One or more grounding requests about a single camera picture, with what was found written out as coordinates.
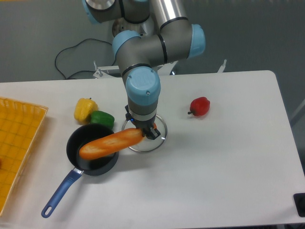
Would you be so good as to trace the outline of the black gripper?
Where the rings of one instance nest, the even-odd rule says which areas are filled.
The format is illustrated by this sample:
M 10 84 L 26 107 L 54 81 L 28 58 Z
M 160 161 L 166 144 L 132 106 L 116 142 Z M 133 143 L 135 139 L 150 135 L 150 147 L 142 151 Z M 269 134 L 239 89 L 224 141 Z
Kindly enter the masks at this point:
M 142 129 L 142 132 L 147 139 L 155 140 L 160 136 L 160 132 L 157 129 L 156 124 L 154 123 L 155 117 L 156 115 L 154 115 L 150 119 L 142 121 L 139 118 L 130 115 L 130 121 L 136 128 Z

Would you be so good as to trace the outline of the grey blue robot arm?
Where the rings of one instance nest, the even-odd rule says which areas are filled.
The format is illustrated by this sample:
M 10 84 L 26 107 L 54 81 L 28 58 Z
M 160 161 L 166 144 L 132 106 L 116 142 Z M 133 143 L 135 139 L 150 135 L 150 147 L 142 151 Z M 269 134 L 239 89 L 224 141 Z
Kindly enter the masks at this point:
M 94 23 L 123 19 L 141 24 L 154 13 L 155 35 L 123 28 L 114 36 L 112 50 L 127 93 L 126 119 L 145 137 L 156 139 L 160 132 L 154 121 L 161 84 L 155 67 L 202 54 L 206 45 L 203 29 L 189 22 L 181 0 L 85 0 L 83 6 Z

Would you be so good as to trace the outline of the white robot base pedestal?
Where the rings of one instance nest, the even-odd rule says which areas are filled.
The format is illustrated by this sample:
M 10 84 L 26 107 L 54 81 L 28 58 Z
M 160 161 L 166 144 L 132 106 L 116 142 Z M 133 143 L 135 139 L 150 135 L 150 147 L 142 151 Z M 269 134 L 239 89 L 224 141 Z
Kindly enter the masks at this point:
M 152 36 L 155 34 L 153 19 L 149 16 L 148 19 L 141 23 L 131 23 L 124 18 L 116 19 L 112 25 L 112 35 L 115 37 L 122 31 L 136 31 L 141 37 Z

